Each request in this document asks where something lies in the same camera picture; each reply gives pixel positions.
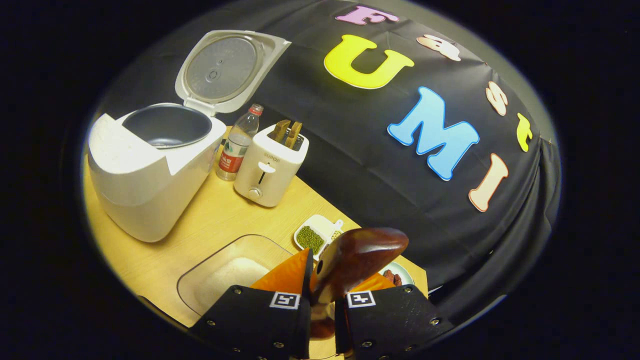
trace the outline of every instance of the rice cooker lid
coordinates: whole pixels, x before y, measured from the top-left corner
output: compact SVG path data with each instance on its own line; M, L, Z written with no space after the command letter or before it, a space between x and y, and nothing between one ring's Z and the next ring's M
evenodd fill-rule
M176 92L185 105L214 115L245 104L290 42L253 31L212 31L191 50Z

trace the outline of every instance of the toaster knob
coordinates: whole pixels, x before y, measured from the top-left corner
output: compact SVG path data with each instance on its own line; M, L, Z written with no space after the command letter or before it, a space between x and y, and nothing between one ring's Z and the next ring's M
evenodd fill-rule
M249 198L250 199L259 199L262 197L262 191L260 191L260 189L258 188L250 188L249 189Z

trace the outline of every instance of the toaster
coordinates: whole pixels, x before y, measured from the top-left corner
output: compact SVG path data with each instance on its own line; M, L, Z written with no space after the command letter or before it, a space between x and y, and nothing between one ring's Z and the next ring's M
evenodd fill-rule
M269 208L282 200L309 148L309 140L302 135L292 149L284 145L291 129L281 142L271 139L268 134L275 127L269 126L253 137L234 183L240 195Z

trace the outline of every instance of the white rice cooker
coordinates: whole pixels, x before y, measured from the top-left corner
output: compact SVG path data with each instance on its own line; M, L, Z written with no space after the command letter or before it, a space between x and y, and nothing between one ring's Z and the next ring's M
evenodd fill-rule
M163 239L211 171L226 130L215 114L246 104L290 44L254 31L211 31L175 81L184 105L155 104L117 120L100 116L88 160L113 221L141 241Z

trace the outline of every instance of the blue letter m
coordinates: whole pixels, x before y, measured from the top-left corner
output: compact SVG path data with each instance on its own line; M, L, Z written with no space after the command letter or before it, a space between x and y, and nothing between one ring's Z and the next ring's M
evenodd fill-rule
M445 181L451 180L453 168L471 145L480 141L476 129L466 121L444 128L444 100L433 90L418 88L420 100L399 124L387 131L403 145L413 144L413 133L422 124L418 137L418 155L443 146L437 154L427 157L427 165Z

